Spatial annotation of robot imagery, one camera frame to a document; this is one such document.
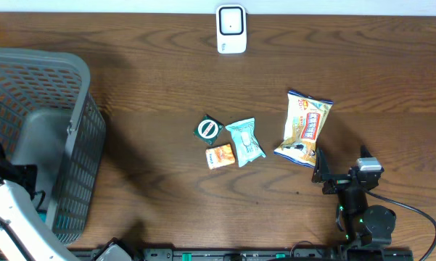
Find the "yellow snack bag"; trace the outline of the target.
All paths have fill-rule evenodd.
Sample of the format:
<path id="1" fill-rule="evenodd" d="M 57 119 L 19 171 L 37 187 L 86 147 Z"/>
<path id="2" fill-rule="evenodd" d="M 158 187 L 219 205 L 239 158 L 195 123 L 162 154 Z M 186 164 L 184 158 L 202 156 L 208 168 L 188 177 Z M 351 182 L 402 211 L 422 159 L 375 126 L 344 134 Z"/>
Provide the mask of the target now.
<path id="1" fill-rule="evenodd" d="M 283 141 L 273 152 L 297 165 L 314 168 L 316 141 L 334 102 L 317 100 L 293 90 L 287 96 Z"/>

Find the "orange small packet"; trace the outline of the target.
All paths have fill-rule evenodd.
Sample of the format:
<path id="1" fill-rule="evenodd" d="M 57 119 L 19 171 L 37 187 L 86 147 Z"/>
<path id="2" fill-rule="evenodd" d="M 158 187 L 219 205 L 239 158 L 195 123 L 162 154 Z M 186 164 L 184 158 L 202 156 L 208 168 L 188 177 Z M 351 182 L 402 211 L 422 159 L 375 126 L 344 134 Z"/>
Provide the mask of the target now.
<path id="1" fill-rule="evenodd" d="M 231 144 L 206 149 L 205 156 L 210 170 L 232 165 L 236 162 Z"/>

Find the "teal mouthwash bottle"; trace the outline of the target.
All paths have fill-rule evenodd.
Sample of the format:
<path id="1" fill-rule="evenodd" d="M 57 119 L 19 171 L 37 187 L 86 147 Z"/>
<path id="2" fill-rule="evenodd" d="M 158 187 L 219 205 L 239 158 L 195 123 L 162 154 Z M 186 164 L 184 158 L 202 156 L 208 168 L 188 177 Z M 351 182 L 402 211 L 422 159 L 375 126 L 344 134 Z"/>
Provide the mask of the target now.
<path id="1" fill-rule="evenodd" d="M 46 211 L 38 211 L 38 216 L 44 223 L 46 222 Z"/>

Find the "light blue wipes pack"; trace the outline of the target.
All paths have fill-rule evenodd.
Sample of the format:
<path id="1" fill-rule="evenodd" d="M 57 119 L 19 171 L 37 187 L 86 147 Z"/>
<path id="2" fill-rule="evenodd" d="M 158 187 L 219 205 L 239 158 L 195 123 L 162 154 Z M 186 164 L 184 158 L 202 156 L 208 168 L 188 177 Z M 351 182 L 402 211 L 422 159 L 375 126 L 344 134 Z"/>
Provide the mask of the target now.
<path id="1" fill-rule="evenodd" d="M 243 167 L 259 157 L 266 157 L 255 137 L 254 117 L 229 124 L 226 126 L 226 130 L 230 132 L 234 142 L 239 167 Z"/>

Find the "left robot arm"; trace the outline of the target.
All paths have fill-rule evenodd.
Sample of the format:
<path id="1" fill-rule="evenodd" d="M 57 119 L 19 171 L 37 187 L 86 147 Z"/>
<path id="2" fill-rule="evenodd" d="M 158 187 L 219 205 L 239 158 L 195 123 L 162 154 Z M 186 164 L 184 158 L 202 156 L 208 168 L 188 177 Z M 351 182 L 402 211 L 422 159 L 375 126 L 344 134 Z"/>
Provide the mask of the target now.
<path id="1" fill-rule="evenodd" d="M 77 260 L 32 203 L 36 176 L 36 165 L 12 164 L 0 143 L 0 250 L 8 260 Z"/>

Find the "green square box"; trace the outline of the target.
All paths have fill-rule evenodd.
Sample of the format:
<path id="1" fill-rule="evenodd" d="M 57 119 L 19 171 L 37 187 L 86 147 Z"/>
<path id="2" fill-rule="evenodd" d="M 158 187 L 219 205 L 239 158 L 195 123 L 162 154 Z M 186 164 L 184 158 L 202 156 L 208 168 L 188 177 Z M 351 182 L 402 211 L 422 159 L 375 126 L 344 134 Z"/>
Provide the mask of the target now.
<path id="1" fill-rule="evenodd" d="M 194 135 L 211 146 L 215 143 L 223 129 L 224 125 L 222 123 L 209 115 L 205 115 L 194 129 Z"/>

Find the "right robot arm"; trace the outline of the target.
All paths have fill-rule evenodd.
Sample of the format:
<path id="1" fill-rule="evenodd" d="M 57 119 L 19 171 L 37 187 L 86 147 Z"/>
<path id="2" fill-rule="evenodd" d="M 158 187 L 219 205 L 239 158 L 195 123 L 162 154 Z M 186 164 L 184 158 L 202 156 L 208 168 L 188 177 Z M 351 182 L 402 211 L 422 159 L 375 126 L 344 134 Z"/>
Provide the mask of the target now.
<path id="1" fill-rule="evenodd" d="M 341 260 L 384 260 L 384 248 L 392 242 L 396 214 L 382 205 L 369 205 L 366 198 L 379 185 L 384 168 L 365 146 L 346 174 L 332 174 L 320 149 L 315 156 L 311 181 L 323 184 L 323 194 L 337 196 L 336 224 L 346 235 L 336 255 Z"/>

